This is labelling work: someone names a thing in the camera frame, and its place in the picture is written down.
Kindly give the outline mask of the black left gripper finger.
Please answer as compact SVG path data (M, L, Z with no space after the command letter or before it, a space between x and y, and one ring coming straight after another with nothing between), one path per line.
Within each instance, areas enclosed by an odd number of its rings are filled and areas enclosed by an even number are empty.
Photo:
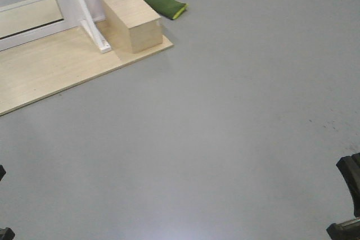
M0 240L13 240L15 237L14 231L9 228L1 228L0 229Z
M6 170L3 167L3 165L0 165L0 181L3 179L3 177L6 175Z

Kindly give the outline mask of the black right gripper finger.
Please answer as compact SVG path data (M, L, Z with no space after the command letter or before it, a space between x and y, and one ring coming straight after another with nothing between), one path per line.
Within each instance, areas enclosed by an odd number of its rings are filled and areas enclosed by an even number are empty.
M359 218L339 224L333 223L326 229L326 232L334 240L359 239Z
M359 153L342 157L336 164L353 200L354 216L359 217Z

